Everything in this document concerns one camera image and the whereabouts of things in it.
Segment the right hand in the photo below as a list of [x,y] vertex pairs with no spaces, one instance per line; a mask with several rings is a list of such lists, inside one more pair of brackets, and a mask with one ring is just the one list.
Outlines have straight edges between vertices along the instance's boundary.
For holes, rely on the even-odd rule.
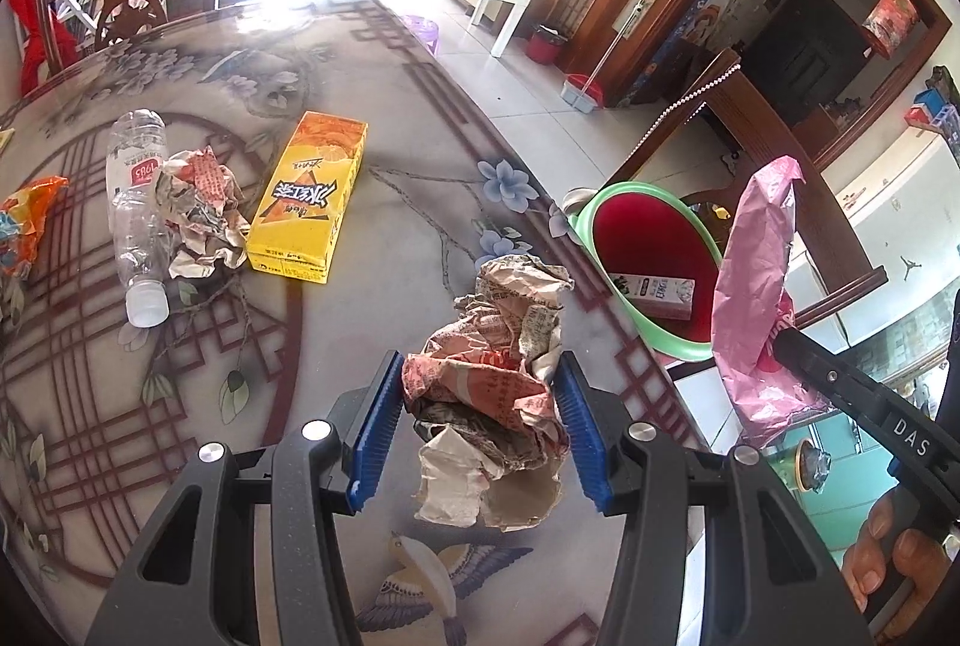
[[866,612],[869,599],[884,584],[887,571],[892,568],[913,583],[913,590],[900,609],[884,630],[874,636],[877,644],[895,644],[910,631],[934,599],[952,565],[942,543],[918,529],[901,531],[890,555],[885,555],[882,540],[893,531],[895,515],[895,495],[887,492],[874,503],[857,532],[856,542],[844,552],[841,563],[841,574],[861,612]]

